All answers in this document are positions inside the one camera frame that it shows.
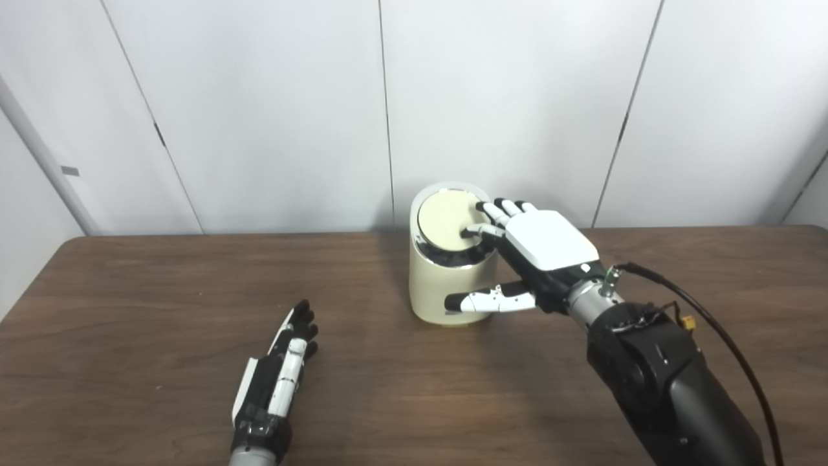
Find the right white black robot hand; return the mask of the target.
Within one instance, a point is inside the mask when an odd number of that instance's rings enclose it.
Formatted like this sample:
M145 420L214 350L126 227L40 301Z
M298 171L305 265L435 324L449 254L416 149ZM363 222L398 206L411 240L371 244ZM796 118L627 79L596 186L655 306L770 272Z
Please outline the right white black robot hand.
M603 280L606 269L597 248L556 210L539 210L526 201L497 198L476 204L488 223L467 225L459 235L479 237L493 247L519 280L444 299L447 315L507 313L541 309L566 315L570 295L584 282Z

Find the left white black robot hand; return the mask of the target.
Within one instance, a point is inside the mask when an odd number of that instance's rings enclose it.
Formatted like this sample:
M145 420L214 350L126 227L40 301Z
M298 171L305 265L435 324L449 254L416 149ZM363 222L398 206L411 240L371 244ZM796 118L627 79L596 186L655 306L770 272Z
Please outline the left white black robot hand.
M318 351L314 311L303 299L287 313L267 353L249 358L232 409L231 465L280 465L292 444L289 415Z

